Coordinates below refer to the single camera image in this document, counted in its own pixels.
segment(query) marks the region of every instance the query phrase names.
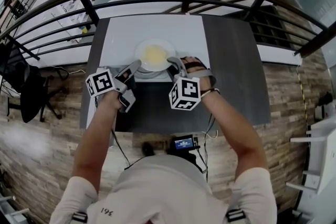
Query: person's right hand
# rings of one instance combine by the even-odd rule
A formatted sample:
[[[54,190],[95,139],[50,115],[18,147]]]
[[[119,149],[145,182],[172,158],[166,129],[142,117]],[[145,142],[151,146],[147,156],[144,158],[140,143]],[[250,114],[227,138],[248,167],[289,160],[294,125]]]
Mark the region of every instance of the person's right hand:
[[[200,62],[194,57],[184,57],[181,59],[182,63],[188,63],[188,62]],[[200,70],[205,70],[204,67],[192,67],[188,68],[187,72],[192,73]],[[211,89],[211,83],[210,83],[210,78],[209,77],[202,77],[200,78],[200,85],[199,85],[201,91],[207,91]]]

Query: gray tabletop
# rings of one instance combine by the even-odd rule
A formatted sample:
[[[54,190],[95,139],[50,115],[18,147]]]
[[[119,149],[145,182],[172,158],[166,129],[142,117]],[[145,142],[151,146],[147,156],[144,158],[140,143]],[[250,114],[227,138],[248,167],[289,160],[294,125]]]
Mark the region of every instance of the gray tabletop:
[[[222,96],[253,125],[270,122],[265,75],[249,23],[202,15],[209,62]],[[109,18],[101,19],[94,36],[87,76],[99,67]],[[168,93],[173,84],[138,82],[136,103],[127,114],[118,113],[115,130],[137,133],[185,133],[206,130],[210,114],[202,104],[193,111],[172,110]],[[86,128],[90,96],[83,88],[80,125]]]

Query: display screen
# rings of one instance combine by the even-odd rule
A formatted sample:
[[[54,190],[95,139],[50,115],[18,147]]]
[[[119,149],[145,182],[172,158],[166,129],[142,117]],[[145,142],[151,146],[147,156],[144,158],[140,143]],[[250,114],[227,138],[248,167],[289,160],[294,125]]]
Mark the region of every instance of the display screen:
[[[190,148],[190,147],[194,147],[194,141],[192,138],[175,141],[175,148],[177,150],[182,150],[182,149]]]

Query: yellow food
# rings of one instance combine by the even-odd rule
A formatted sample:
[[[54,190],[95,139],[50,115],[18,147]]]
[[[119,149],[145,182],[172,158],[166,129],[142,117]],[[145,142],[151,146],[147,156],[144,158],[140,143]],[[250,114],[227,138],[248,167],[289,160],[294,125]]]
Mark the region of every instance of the yellow food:
[[[151,65],[159,65],[168,57],[168,53],[158,45],[151,45],[145,48],[143,58]]]

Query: person in black clothing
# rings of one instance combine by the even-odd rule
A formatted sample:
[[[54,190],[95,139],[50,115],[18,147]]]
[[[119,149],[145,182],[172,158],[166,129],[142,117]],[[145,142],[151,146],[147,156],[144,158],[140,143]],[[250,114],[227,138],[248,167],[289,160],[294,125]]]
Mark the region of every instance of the person in black clothing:
[[[6,6],[9,0],[5,0],[4,5]],[[26,13],[25,7],[21,4],[20,0],[17,0],[12,9],[12,13],[16,16],[16,18],[21,17],[24,13]]]

